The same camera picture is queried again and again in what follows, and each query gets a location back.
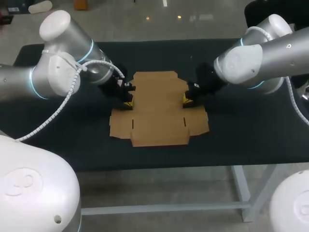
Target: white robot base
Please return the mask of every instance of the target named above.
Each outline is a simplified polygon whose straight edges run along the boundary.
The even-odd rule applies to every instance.
[[[81,231],[80,188],[61,157],[0,135],[0,231]]]

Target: table leg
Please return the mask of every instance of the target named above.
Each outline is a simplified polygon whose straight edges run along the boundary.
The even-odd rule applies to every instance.
[[[250,200],[250,191],[248,188],[247,180],[241,165],[231,166],[236,190],[238,193],[239,200],[248,202]]]
[[[288,164],[269,164],[258,182],[256,191],[250,198],[250,208],[242,211],[244,222],[253,221],[265,202],[271,197],[276,187],[284,178]]]

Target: robot logo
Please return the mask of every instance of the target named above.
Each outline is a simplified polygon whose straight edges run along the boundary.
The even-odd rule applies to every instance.
[[[18,168],[6,174],[1,183],[5,198],[16,201],[31,201],[43,188],[41,175],[30,168]]]

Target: robotic arm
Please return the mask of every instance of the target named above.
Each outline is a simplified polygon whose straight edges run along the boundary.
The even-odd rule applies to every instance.
[[[65,11],[56,11],[41,24],[40,36],[44,50],[34,67],[11,67],[0,65],[0,101],[18,98],[49,99],[66,96],[76,73],[76,65],[90,60],[102,60],[111,65],[90,64],[81,78],[97,85],[107,97],[117,100],[117,108],[133,108],[135,88],[112,67],[112,62],[93,40]],[[77,78],[76,92],[80,85]]]
[[[243,38],[215,59],[213,66],[198,66],[198,82],[188,83],[183,106],[195,106],[203,95],[214,94],[227,84],[264,94],[275,92],[285,76],[309,73],[308,38],[308,28],[292,33],[283,18],[271,15],[249,28]]]

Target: unfolded cardboard box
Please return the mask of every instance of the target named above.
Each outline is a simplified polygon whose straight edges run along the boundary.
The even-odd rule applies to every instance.
[[[112,111],[110,136],[133,146],[186,145],[209,131],[203,106],[183,109],[187,84],[175,72],[137,72],[132,82],[134,109]]]

